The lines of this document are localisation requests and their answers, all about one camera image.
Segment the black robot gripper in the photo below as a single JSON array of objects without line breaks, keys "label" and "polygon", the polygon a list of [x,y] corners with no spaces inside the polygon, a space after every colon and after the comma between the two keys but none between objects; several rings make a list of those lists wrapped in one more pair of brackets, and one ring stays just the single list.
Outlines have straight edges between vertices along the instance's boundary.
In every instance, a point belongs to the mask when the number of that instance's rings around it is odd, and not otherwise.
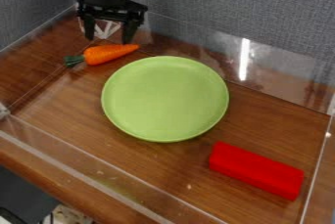
[{"label": "black robot gripper", "polygon": [[83,21],[84,37],[94,38],[95,20],[123,22],[122,42],[133,42],[147,7],[131,0],[121,5],[108,5],[106,0],[78,0],[78,17]]}]

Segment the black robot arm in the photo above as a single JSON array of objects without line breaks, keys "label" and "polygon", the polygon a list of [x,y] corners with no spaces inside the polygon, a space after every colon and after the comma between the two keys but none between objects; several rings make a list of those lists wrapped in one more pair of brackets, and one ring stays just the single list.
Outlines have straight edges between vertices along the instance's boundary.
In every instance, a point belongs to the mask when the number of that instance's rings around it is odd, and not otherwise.
[{"label": "black robot arm", "polygon": [[119,22],[122,26],[122,43],[130,44],[147,7],[133,0],[78,0],[76,14],[83,22],[83,34],[87,40],[94,38],[96,20]]}]

